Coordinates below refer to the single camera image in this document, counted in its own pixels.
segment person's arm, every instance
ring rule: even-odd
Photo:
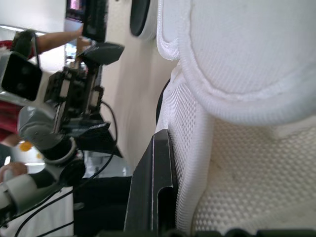
[[[1,144],[8,147],[15,147],[19,144],[20,141],[21,141],[21,138],[18,135],[11,133],[10,135],[8,135],[6,138],[2,140]]]
[[[39,54],[60,47],[82,35],[82,27],[77,31],[48,33],[37,38]]]

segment monitor screen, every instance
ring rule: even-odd
[[[108,21],[108,0],[86,2],[83,36],[97,42],[104,42]]]
[[[87,0],[67,0],[66,18],[77,22],[83,22],[86,1]]]

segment white padded headrest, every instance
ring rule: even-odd
[[[168,60],[179,59],[178,51],[178,0],[158,0],[157,47]]]
[[[316,113],[316,1],[181,0],[188,88],[211,114],[278,125]]]

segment black monitor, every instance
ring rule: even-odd
[[[82,35],[104,42],[108,21],[108,0],[89,0],[86,2]]]

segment seat cushion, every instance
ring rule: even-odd
[[[316,127],[280,140],[266,128],[215,121],[195,231],[316,227]]]

